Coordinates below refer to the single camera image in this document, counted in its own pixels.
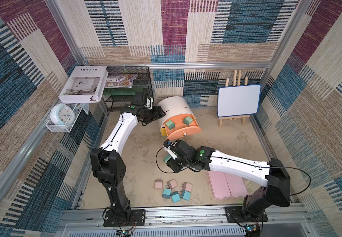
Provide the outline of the white round drawer cabinet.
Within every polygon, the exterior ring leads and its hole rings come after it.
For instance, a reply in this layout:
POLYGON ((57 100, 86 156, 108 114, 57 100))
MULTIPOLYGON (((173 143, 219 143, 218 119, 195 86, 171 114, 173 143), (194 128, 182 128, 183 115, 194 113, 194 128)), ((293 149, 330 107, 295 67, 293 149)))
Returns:
POLYGON ((166 119, 171 118, 180 114, 193 114, 187 101, 180 96, 173 96, 163 99, 158 103, 161 106, 166 115, 158 120, 158 124, 161 129, 161 125, 166 121, 166 119))

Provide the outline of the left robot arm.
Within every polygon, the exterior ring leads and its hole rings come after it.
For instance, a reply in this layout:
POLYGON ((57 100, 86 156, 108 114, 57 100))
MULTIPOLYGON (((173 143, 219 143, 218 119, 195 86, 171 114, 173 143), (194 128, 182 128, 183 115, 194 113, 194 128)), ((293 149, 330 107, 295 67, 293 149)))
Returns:
POLYGON ((93 176, 106 189, 110 200, 109 209, 120 222, 131 219, 131 204, 123 185, 126 165, 121 155, 125 143, 139 122, 146 126, 165 114, 160 106, 126 105, 108 139, 90 153, 93 176))

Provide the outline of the green plug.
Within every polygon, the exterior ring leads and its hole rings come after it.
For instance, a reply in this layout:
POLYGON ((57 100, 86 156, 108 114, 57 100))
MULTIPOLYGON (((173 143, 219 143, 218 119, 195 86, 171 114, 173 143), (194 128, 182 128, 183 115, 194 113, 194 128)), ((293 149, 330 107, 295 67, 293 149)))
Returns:
POLYGON ((165 127, 167 127, 168 129, 174 129, 176 127, 176 124, 172 121, 172 120, 168 120, 165 123, 165 127))
POLYGON ((163 161, 164 161, 164 163, 168 163, 168 161, 170 160, 170 159, 172 159, 172 156, 170 156, 170 155, 167 155, 164 159, 163 159, 163 161))
POLYGON ((187 126, 193 123, 193 119, 190 116, 187 116, 183 119, 183 123, 187 126))

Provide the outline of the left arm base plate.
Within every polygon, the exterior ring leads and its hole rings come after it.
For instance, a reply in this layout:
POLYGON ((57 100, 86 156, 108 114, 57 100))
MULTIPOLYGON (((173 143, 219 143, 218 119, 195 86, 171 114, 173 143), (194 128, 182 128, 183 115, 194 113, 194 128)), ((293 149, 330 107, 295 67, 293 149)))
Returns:
POLYGON ((108 208, 103 212, 104 227, 138 227, 144 226, 146 218, 145 209, 131 209, 123 213, 108 208))

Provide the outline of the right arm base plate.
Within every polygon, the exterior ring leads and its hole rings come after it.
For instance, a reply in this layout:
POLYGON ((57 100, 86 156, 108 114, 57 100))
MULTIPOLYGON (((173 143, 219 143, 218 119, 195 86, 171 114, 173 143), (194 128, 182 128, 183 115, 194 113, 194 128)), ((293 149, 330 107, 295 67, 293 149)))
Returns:
POLYGON ((252 214, 242 210, 241 206, 226 206, 224 208, 228 223, 253 223, 253 222, 268 222, 266 212, 263 210, 261 214, 252 214))

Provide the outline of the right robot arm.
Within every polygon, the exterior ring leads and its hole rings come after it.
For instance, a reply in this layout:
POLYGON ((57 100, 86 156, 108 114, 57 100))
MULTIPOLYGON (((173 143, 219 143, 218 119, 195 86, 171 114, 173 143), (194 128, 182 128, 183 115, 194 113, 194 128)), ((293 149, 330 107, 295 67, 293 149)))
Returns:
POLYGON ((165 163, 174 173, 184 169, 194 172, 218 171, 260 185, 253 194, 245 196, 241 208, 227 209, 229 222, 267 220, 266 208, 272 205, 290 205, 290 175, 278 159, 271 159, 269 162, 246 160, 210 147, 201 146, 195 149, 182 140, 166 140, 163 148, 170 156, 165 163))

